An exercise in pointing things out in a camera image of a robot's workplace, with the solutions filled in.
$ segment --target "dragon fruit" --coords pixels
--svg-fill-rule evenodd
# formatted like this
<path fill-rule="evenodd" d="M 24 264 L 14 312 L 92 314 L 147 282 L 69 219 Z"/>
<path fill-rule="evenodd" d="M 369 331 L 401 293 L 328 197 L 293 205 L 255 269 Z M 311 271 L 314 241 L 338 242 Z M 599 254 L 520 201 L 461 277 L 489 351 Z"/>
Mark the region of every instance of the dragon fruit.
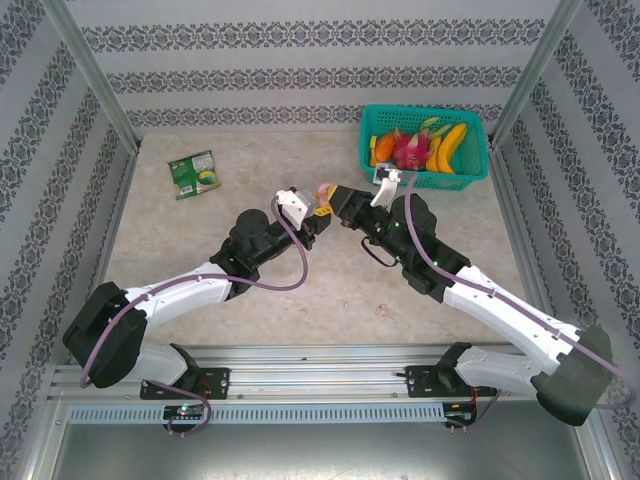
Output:
<path fill-rule="evenodd" d="M 429 150 L 428 130 L 415 135 L 402 135 L 397 129 L 396 143 L 393 148 L 393 162 L 401 170 L 424 169 L 431 151 Z"/>

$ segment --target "green packet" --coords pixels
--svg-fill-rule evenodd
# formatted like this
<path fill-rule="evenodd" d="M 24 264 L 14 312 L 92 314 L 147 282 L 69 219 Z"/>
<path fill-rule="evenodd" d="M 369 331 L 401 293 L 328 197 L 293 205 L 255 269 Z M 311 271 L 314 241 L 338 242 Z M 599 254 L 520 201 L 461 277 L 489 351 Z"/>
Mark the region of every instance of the green packet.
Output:
<path fill-rule="evenodd" d="M 176 185 L 176 200 L 200 195 L 221 185 L 213 169 L 211 150 L 169 162 L 169 169 Z"/>

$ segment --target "plastic basket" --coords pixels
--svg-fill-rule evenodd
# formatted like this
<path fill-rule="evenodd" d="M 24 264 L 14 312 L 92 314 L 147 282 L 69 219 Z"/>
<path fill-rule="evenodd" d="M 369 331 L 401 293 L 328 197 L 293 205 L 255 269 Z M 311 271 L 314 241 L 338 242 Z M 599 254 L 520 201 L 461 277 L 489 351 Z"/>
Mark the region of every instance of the plastic basket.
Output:
<path fill-rule="evenodd" d="M 466 123 L 467 135 L 451 159 L 451 168 L 455 175 L 448 173 L 415 172 L 418 174 L 417 188 L 443 188 L 462 190 L 471 182 L 482 180 L 489 172 L 489 155 L 484 129 L 480 117 L 465 110 L 447 110 L 444 108 L 400 107 L 396 105 L 367 105 L 362 112 L 360 122 L 360 165 L 373 183 L 374 168 L 369 166 L 371 150 L 369 141 L 372 135 L 381 137 L 398 127 L 407 133 L 416 133 L 427 118 L 439 117 L 431 128 L 439 128 L 451 123 Z"/>

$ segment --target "beige countertop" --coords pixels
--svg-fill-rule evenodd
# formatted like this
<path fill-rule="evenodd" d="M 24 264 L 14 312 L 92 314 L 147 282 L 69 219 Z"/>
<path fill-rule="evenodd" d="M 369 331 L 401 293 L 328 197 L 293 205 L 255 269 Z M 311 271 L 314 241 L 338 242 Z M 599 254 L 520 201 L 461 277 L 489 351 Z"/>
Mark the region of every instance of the beige countertop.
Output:
<path fill-rule="evenodd" d="M 167 162 L 203 150 L 213 151 L 222 186 L 176 201 Z M 218 251 L 243 210 L 259 208 L 273 221 L 269 202 L 277 190 L 315 191 L 321 183 L 338 183 L 374 191 L 358 159 L 358 132 L 147 135 L 106 280 L 126 288 L 196 268 Z M 440 239 L 524 298 L 489 178 L 462 192 L 418 193 L 438 218 Z M 162 325 L 150 340 L 185 345 L 504 341 L 468 315 L 417 294 L 401 267 L 384 268 L 362 250 L 362 236 L 334 220 L 308 254 L 309 278 L 301 288 L 285 293 L 251 288 Z M 289 249 L 260 273 L 272 285 L 297 281 L 297 250 Z"/>

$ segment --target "wall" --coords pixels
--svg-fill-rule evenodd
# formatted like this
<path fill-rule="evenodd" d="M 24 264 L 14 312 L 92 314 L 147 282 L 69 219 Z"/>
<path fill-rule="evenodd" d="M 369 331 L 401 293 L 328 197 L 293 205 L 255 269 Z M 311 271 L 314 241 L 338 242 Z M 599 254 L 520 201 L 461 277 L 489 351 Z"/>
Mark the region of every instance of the wall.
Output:
<path fill-rule="evenodd" d="M 604 327 L 636 381 L 639 45 L 640 2 L 585 2 L 501 145 L 556 315 Z M 638 413 L 604 414 L 624 478 L 640 478 Z"/>
<path fill-rule="evenodd" d="M 68 2 L 141 134 L 357 128 L 368 103 L 472 109 L 490 129 L 556 4 Z"/>
<path fill-rule="evenodd" d="M 0 1 L 0 479 L 98 272 L 130 155 L 41 5 Z"/>

